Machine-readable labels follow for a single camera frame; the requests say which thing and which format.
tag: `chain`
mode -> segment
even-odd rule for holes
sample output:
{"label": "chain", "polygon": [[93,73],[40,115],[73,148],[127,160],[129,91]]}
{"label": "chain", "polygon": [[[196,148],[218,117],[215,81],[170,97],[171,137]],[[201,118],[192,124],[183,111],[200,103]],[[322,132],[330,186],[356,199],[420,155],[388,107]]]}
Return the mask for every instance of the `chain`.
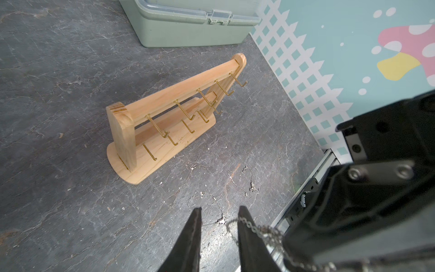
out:
{"label": "chain", "polygon": [[296,261],[292,256],[290,256],[283,248],[282,246],[282,236],[283,234],[277,230],[276,228],[272,228],[270,226],[254,226],[250,221],[248,221],[244,217],[238,217],[237,219],[233,219],[231,221],[228,221],[226,223],[227,232],[230,233],[231,238],[233,241],[238,245],[237,239],[232,235],[229,225],[233,222],[242,222],[247,226],[248,229],[250,229],[253,233],[255,233],[258,237],[260,237],[266,245],[269,245],[276,249],[278,252],[280,252],[284,258],[286,258],[292,266],[294,267],[300,267],[306,271],[319,271],[319,272],[330,272],[335,271],[337,268],[335,267],[335,264],[330,262],[327,265],[319,266],[314,264],[307,264]]}
{"label": "chain", "polygon": [[208,223],[208,224],[205,224],[204,226],[209,226],[209,225],[212,225],[212,224],[225,224],[225,214],[224,214],[224,211],[222,210],[222,208],[221,208],[221,206],[219,205],[219,203],[217,202],[217,200],[216,200],[216,198],[212,195],[212,194],[210,194],[210,193],[207,193],[207,192],[200,192],[200,194],[199,195],[194,195],[194,196],[191,196],[190,198],[189,198],[189,200],[187,201],[187,206],[188,206],[188,208],[189,208],[189,211],[190,212],[192,212],[192,208],[191,208],[191,206],[190,206],[190,201],[192,200],[192,199],[194,199],[194,198],[202,198],[204,195],[209,195],[209,196],[211,196],[211,198],[213,199],[213,201],[216,203],[216,205],[217,205],[217,207],[219,208],[219,210],[221,211],[221,218],[220,219],[218,219],[216,222],[214,222],[214,223]]}
{"label": "chain", "polygon": [[[237,185],[234,180],[233,180],[233,176],[237,176],[240,175],[240,173],[233,173],[231,171],[228,171],[228,176],[230,177],[231,181],[234,183],[234,185],[239,188],[240,190],[242,190],[245,194],[246,197],[251,197],[251,192],[253,191],[259,191],[260,188],[256,188],[254,183],[253,183],[253,179],[254,179],[254,173],[252,172],[252,169],[245,165],[245,167],[242,169],[242,173],[245,174],[245,172],[247,170],[251,171],[251,180],[250,180],[250,187],[249,187],[249,196],[248,193],[241,188],[239,185]],[[292,266],[294,267],[300,267],[301,269],[304,269],[305,271],[310,271],[310,272],[314,272],[314,271],[319,271],[319,272],[330,272],[330,271],[335,271],[337,270],[337,268],[335,267],[334,263],[330,262],[327,265],[323,265],[323,266],[319,266],[319,265],[314,265],[314,264],[307,264],[307,263],[302,263],[299,261],[296,261],[295,258],[293,258],[292,256],[290,256],[283,248],[282,246],[282,237],[283,234],[276,228],[272,228],[271,226],[258,226],[256,227],[255,225],[252,225],[252,223],[250,221],[248,221],[246,218],[244,217],[238,217],[237,219],[233,219],[230,221],[225,221],[225,214],[224,211],[222,210],[222,208],[220,207],[219,203],[217,202],[216,198],[207,192],[200,192],[199,195],[194,195],[191,196],[188,201],[187,201],[187,206],[189,208],[189,210],[192,212],[192,208],[190,206],[190,201],[192,199],[195,198],[203,198],[205,195],[211,196],[211,198],[213,199],[213,201],[216,203],[217,207],[219,208],[219,210],[221,211],[221,218],[218,219],[216,222],[214,223],[209,223],[209,224],[205,224],[204,226],[208,226],[208,225],[212,225],[212,224],[222,224],[225,225],[225,227],[227,228],[227,232],[231,235],[231,238],[233,239],[233,241],[238,245],[238,240],[234,237],[234,235],[232,235],[231,231],[230,231],[230,224],[234,223],[234,222],[242,222],[243,224],[245,224],[248,229],[250,229],[253,233],[255,233],[258,237],[260,237],[264,243],[266,245],[269,245],[271,247],[273,247],[274,249],[276,249],[278,252],[280,252],[284,258],[286,258]]]}
{"label": "chain", "polygon": [[245,165],[245,167],[244,167],[243,170],[242,170],[242,173],[245,174],[246,170],[248,170],[248,169],[251,171],[251,180],[250,180],[250,186],[249,186],[249,196],[248,196],[248,193],[247,193],[247,192],[246,192],[242,187],[240,187],[239,185],[237,185],[237,184],[234,182],[234,180],[233,180],[233,176],[240,175],[240,173],[234,173],[234,172],[232,172],[232,171],[227,171],[227,174],[228,174],[228,176],[230,177],[231,181],[234,183],[234,185],[235,185],[237,188],[239,188],[240,190],[242,190],[242,191],[244,192],[245,197],[247,197],[247,198],[251,198],[251,192],[253,192],[253,191],[259,191],[260,189],[257,189],[257,188],[255,187],[253,181],[252,181],[252,180],[254,179],[254,173],[252,172],[252,169],[251,169],[249,166]]}

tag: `white lattice pattern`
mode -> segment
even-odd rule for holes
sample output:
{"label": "white lattice pattern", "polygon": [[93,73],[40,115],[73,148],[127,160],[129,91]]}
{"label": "white lattice pattern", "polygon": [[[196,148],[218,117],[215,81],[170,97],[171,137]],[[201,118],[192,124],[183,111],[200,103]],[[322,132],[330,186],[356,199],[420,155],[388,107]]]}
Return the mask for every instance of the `white lattice pattern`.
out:
{"label": "white lattice pattern", "polygon": [[280,2],[262,2],[257,9],[262,20],[251,36],[320,147],[331,148],[341,163],[349,162],[346,142],[335,127],[350,119],[346,111],[352,103],[337,100],[343,89],[328,86],[333,74],[320,74],[324,61],[311,60],[315,47],[304,49],[306,35],[294,35],[298,23],[287,25],[288,11],[279,13]]}

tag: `wooden jewelry stand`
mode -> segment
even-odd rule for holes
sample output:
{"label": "wooden jewelry stand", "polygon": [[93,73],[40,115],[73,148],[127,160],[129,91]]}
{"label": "wooden jewelry stand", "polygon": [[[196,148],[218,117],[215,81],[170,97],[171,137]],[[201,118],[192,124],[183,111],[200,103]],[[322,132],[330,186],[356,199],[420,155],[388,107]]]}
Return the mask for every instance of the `wooden jewelry stand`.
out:
{"label": "wooden jewelry stand", "polygon": [[[246,66],[242,53],[230,61],[188,78],[182,82],[124,105],[107,106],[107,117],[113,142],[107,147],[107,158],[116,173],[126,182],[138,184],[160,166],[201,136],[215,123],[213,111],[225,97]],[[202,91],[210,87],[207,94]],[[191,96],[200,93],[202,98]],[[154,116],[177,105],[173,110]]]}

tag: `table surface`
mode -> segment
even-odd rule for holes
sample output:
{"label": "table surface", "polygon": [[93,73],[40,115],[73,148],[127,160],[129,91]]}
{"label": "table surface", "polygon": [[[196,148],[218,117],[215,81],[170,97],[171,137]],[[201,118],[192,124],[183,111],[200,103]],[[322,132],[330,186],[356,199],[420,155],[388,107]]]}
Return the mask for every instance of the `table surface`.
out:
{"label": "table surface", "polygon": [[[145,48],[119,2],[98,0],[3,1],[0,27],[0,271],[155,271],[189,204],[203,208],[201,271],[232,272],[238,249],[214,224],[221,213],[228,221],[245,205],[272,223],[322,158],[250,36]],[[233,87],[216,125],[139,185],[120,179],[105,107],[238,52],[248,84]]]}

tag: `yellow blob shape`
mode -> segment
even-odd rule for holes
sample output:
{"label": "yellow blob shape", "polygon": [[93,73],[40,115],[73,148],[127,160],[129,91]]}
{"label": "yellow blob shape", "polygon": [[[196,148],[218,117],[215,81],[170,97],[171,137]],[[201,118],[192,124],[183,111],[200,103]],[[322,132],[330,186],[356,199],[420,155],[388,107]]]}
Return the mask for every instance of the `yellow blob shape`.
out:
{"label": "yellow blob shape", "polygon": [[416,68],[421,63],[405,53],[398,53],[392,58],[378,62],[378,69],[388,80],[398,81],[411,69]]}

